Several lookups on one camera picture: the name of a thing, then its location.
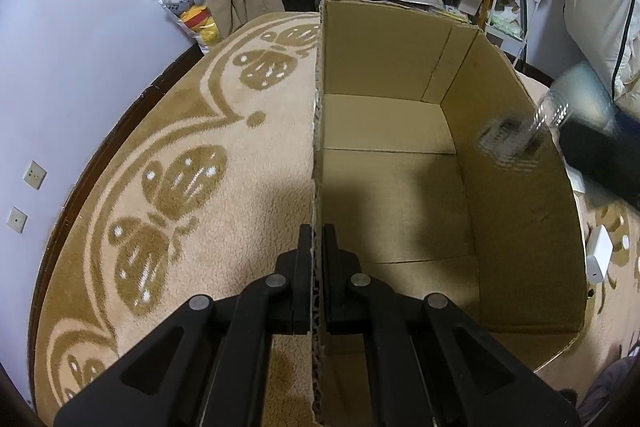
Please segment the cartoon earbud case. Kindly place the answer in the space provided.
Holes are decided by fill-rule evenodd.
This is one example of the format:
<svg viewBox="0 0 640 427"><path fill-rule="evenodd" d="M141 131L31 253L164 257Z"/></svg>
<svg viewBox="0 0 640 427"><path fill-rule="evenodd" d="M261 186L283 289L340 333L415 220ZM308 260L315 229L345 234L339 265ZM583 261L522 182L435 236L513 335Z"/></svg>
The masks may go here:
<svg viewBox="0 0 640 427"><path fill-rule="evenodd" d="M570 104L547 94L527 118L506 116L489 121L477 138L477 148L502 169L532 171L540 161L544 144L553 141L570 113Z"/></svg>

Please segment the white square charger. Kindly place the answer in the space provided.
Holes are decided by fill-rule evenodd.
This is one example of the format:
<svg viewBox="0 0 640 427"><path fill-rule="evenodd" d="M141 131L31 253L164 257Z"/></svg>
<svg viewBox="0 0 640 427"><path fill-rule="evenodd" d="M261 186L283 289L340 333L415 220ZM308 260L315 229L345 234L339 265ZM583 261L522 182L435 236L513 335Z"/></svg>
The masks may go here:
<svg viewBox="0 0 640 427"><path fill-rule="evenodd" d="M613 243L605 225L597 225L586 243L586 274L591 285L604 281L613 254Z"/></svg>

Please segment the cardboard box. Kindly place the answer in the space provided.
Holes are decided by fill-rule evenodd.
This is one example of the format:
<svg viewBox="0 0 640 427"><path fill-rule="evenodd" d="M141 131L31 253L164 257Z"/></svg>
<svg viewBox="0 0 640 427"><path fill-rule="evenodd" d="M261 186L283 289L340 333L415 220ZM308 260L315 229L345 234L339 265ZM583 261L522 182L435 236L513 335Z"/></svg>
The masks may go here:
<svg viewBox="0 0 640 427"><path fill-rule="evenodd" d="M477 148L489 121L535 101L476 27L398 5L326 0L314 136L319 295L314 411L325 426L375 424L363 341L323 323L321 239L396 293L441 293L537 377L584 324L582 231L563 159L529 172Z"/></svg>

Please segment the white rolling cart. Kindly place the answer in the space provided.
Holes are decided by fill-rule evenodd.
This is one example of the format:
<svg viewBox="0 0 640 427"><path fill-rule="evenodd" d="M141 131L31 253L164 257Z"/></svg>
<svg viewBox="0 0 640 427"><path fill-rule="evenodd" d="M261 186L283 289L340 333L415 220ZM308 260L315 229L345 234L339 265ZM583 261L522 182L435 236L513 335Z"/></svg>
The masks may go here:
<svg viewBox="0 0 640 427"><path fill-rule="evenodd" d="M485 34L516 65L523 58L532 23L541 0L491 0Z"/></svg>

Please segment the patterned tan carpet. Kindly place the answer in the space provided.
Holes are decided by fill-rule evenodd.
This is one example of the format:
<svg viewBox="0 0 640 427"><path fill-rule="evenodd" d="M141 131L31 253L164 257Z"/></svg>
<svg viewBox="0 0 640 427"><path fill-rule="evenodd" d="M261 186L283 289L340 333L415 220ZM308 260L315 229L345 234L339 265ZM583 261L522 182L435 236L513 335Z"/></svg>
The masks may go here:
<svg viewBox="0 0 640 427"><path fill-rule="evenodd" d="M59 410L198 294L238 295L316 229L319 13L256 18L217 44L146 115L93 187L55 263L36 336L37 411ZM639 220L574 195L585 255L605 225L613 254L587 280L584 324L539 369L584 392L639 329Z"/></svg>

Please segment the plush toy bag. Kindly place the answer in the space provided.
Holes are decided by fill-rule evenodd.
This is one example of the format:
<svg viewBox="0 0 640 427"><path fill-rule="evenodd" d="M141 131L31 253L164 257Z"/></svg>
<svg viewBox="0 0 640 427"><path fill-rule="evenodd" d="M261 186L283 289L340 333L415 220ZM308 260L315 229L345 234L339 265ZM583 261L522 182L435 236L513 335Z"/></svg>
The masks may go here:
<svg viewBox="0 0 640 427"><path fill-rule="evenodd" d="M156 0L168 17L206 54L220 39L206 0Z"/></svg>

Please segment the wall socket lower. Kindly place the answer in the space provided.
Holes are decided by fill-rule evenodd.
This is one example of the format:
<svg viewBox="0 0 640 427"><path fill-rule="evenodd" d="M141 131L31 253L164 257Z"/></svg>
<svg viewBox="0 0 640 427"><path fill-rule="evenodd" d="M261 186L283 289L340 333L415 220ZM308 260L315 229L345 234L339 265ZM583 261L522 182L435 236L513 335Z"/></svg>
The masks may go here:
<svg viewBox="0 0 640 427"><path fill-rule="evenodd" d="M6 224L8 227L15 231L18 234L22 234L27 222L28 216L22 210L19 210L16 207L13 207L10 210L8 219L6 219Z"/></svg>

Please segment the wall socket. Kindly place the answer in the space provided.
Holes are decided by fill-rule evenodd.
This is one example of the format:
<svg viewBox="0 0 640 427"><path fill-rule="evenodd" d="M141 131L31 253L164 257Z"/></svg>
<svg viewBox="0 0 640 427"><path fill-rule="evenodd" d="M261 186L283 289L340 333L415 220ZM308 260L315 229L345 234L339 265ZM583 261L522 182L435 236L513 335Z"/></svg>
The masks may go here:
<svg viewBox="0 0 640 427"><path fill-rule="evenodd" d="M13 207L10 210L8 219L6 219L6 224L8 227L15 231L18 234L22 234L27 222L28 216L22 210L19 210L16 207Z"/></svg>
<svg viewBox="0 0 640 427"><path fill-rule="evenodd" d="M44 181L44 179L46 179L46 176L46 169L32 160L24 173L23 180L34 190L38 191L42 185L42 182Z"/></svg>

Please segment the wall socket upper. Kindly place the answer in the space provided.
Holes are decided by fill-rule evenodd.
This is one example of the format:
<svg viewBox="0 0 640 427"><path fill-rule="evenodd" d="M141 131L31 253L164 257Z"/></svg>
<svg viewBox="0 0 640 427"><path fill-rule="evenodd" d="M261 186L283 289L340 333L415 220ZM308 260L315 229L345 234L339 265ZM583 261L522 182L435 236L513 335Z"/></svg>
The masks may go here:
<svg viewBox="0 0 640 427"><path fill-rule="evenodd" d="M44 179L46 179L46 176L46 169L32 160L24 173L23 180L34 190L38 191L42 185L42 182L44 181Z"/></svg>

